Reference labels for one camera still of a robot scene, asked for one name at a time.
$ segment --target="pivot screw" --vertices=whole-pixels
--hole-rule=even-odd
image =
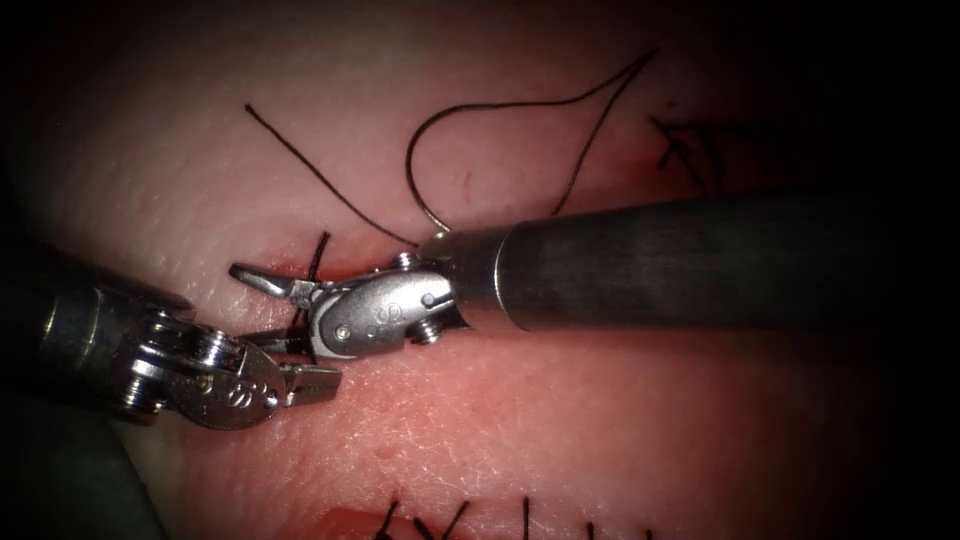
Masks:
[[[345,324],[341,324],[333,331],[333,334],[337,336],[337,339],[340,341],[346,341],[350,339],[350,327]]]

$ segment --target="silver metal instrument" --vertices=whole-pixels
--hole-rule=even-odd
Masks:
[[[355,360],[400,350],[407,339],[431,344],[445,330],[465,327],[450,281],[411,253],[339,282],[295,279],[243,264],[234,264],[230,275],[307,310],[302,329],[244,336],[269,353]]]

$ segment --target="black suture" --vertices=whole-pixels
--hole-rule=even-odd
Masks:
[[[460,509],[457,510],[457,514],[453,516],[453,521],[450,522],[447,530],[443,531],[443,536],[440,537],[440,540],[447,540],[450,538],[450,534],[453,533],[453,528],[457,525],[457,522],[460,521],[463,513],[467,511],[468,506],[470,506],[470,501],[463,501],[463,504],[460,505]]]
[[[416,181],[413,178],[413,151],[416,148],[417,142],[420,140],[420,137],[423,136],[423,133],[437,123],[442,118],[450,116],[455,113],[464,112],[464,111],[490,111],[496,109],[506,109],[513,107],[550,107],[550,106],[562,106],[569,105],[571,103],[576,103],[586,99],[593,94],[599,92],[600,90],[606,88],[607,86],[613,84],[616,80],[621,77],[626,76],[624,82],[620,87],[614,92],[613,96],[608,100],[606,107],[603,110],[603,113],[600,115],[600,119],[597,124],[594,126],[593,131],[590,134],[590,137],[587,139],[587,142],[580,153],[580,156],[577,160],[577,164],[574,167],[573,175],[570,178],[570,181],[567,183],[567,188],[564,190],[563,195],[560,197],[560,202],[554,208],[551,216],[556,215],[560,212],[560,209],[566,203],[567,198],[570,196],[570,192],[573,190],[573,185],[576,182],[577,176],[580,173],[580,166],[583,163],[583,159],[586,156],[587,151],[590,149],[590,146],[593,144],[593,140],[596,138],[597,132],[600,129],[600,126],[603,124],[606,119],[607,114],[610,112],[610,109],[613,107],[613,103],[620,96],[623,90],[629,85],[629,83],[643,70],[643,68],[650,62],[650,60],[656,55],[659,51],[656,47],[647,51],[637,60],[633,61],[630,65],[620,70],[616,75],[610,77],[609,79],[603,81],[597,86],[590,88],[586,92],[574,96],[572,98],[561,99],[557,101],[516,101],[516,102],[504,102],[504,103],[469,103],[465,105],[455,105],[453,107],[448,107],[442,111],[435,113],[433,116],[427,118],[420,127],[413,133],[413,136],[410,138],[410,143],[407,145],[407,156],[406,156],[406,175],[407,175],[407,187],[410,189],[410,193],[413,195],[414,200],[417,202],[417,205],[423,211],[424,214],[437,227],[441,228],[444,231],[449,231],[450,227],[437,216],[436,213],[427,205],[426,201],[423,200],[423,197],[420,195],[420,190],[417,189]]]
[[[683,140],[672,137],[667,131],[667,128],[656,118],[651,116],[650,121],[667,139],[667,149],[664,150],[663,156],[660,158],[660,161],[657,162],[657,168],[664,168],[667,165],[667,161],[670,159],[670,157],[676,155],[683,167],[687,169],[687,173],[690,175],[690,178],[695,184],[697,184],[697,187],[700,188],[700,193],[706,196],[709,193],[707,191],[707,186],[700,178],[700,175],[697,174],[697,170],[693,167],[693,163],[691,163],[690,159],[688,158],[688,155],[691,152],[690,146],[687,145],[687,143]]]
[[[690,145],[683,139],[673,135],[675,132],[688,131],[693,134],[703,148],[706,156],[710,176],[713,178],[713,188],[717,193],[723,193],[724,179],[727,176],[727,163],[723,159],[720,149],[717,147],[716,136],[719,134],[730,134],[743,140],[756,152],[762,165],[769,164],[769,155],[767,154],[767,144],[772,144],[782,153],[786,152],[783,141],[775,136],[772,130],[765,129],[761,125],[754,123],[738,122],[710,122],[693,121],[686,123],[669,124],[650,117],[650,121],[657,127],[660,133],[667,139],[667,149],[664,151],[660,160],[657,162],[657,168],[663,169],[671,157],[676,156],[680,163],[687,170],[690,178],[697,184],[700,191],[708,194],[708,189],[704,179],[696,172],[696,167],[690,161],[690,155],[694,153]]]
[[[434,540],[433,535],[430,534],[430,529],[420,520],[420,518],[413,518],[413,526],[417,529],[417,532],[420,533],[420,536],[423,537],[423,540]]]
[[[463,501],[463,504],[460,505],[457,513],[453,516],[453,520],[450,521],[450,525],[447,526],[447,530],[443,531],[443,535],[440,536],[440,540],[447,540],[450,538],[453,528],[457,525],[457,521],[460,521],[460,517],[463,516],[464,512],[466,512],[468,506],[470,506],[470,501]],[[420,533],[420,536],[423,537],[423,540],[434,540],[433,533],[430,532],[430,529],[427,527],[426,523],[424,523],[419,517],[413,518],[413,526],[417,529],[417,532]]]
[[[400,505],[400,501],[393,501],[390,503],[390,508],[387,510],[387,517],[383,519],[383,525],[377,529],[376,535],[374,535],[373,540],[393,540],[393,537],[387,534],[387,527],[390,526],[390,519],[393,517],[394,511],[396,511],[397,506]]]
[[[308,280],[317,279],[317,270],[320,268],[320,257],[323,256],[323,250],[327,248],[327,242],[330,241],[330,233],[323,231],[323,234],[320,235],[320,240],[317,242],[317,249],[313,251],[313,258],[310,259],[310,266],[307,268],[306,278]],[[297,321],[300,320],[300,317],[304,317],[304,322],[306,322],[306,313],[307,310],[303,308],[297,308],[297,312],[293,314],[293,321],[290,323],[291,327],[297,325]]]
[[[250,105],[249,103],[247,103],[247,104],[244,106],[244,109],[245,109],[248,113],[250,113],[250,115],[253,116],[253,118],[254,118],[261,126],[263,126],[264,128],[266,128],[267,131],[269,131],[269,132],[274,136],[274,138],[276,138],[278,141],[280,141],[280,144],[282,144],[287,150],[289,150],[291,154],[293,154],[297,159],[299,159],[301,163],[303,163],[304,165],[306,165],[306,167],[307,167],[308,169],[310,169],[310,172],[312,172],[313,175],[316,176],[317,179],[320,180],[320,182],[322,182],[323,185],[326,186],[326,188],[329,189],[331,193],[333,193],[334,197],[340,199],[340,202],[342,202],[343,204],[345,204],[345,205],[347,206],[347,208],[349,208],[354,214],[357,215],[357,217],[359,217],[359,218],[362,219],[363,221],[366,221],[367,224],[370,225],[371,227],[373,227],[374,229],[382,232],[383,234],[389,236],[390,238],[393,238],[394,240],[396,240],[396,241],[398,241],[398,242],[401,242],[401,243],[403,243],[403,244],[407,244],[408,246],[411,246],[411,247],[419,247],[419,244],[417,244],[416,242],[414,242],[414,241],[412,241],[412,240],[408,240],[408,239],[400,236],[399,234],[394,233],[393,231],[387,229],[387,228],[384,227],[383,225],[380,225],[379,223],[377,223],[376,221],[374,221],[373,219],[371,219],[369,216],[367,216],[366,214],[364,214],[363,212],[361,212],[359,208],[357,208],[356,206],[354,206],[353,203],[351,203],[342,193],[340,193],[339,190],[337,190],[336,187],[333,186],[332,183],[330,183],[329,180],[327,180],[327,177],[325,177],[325,176],[323,175],[323,173],[321,173],[321,172],[319,171],[319,169],[317,169],[317,168],[313,165],[313,163],[310,163],[310,160],[308,160],[308,159],[306,158],[306,156],[304,156],[299,150],[297,150],[297,149],[293,146],[293,144],[291,144],[289,141],[287,141],[287,140],[283,137],[283,135],[280,135],[280,132],[278,132],[273,126],[271,126],[269,123],[267,123],[267,121],[264,120],[264,119],[260,116],[260,114],[257,113],[256,110],[254,110],[254,108],[253,108],[252,105]]]
[[[523,498],[523,540],[530,540],[530,497]]]

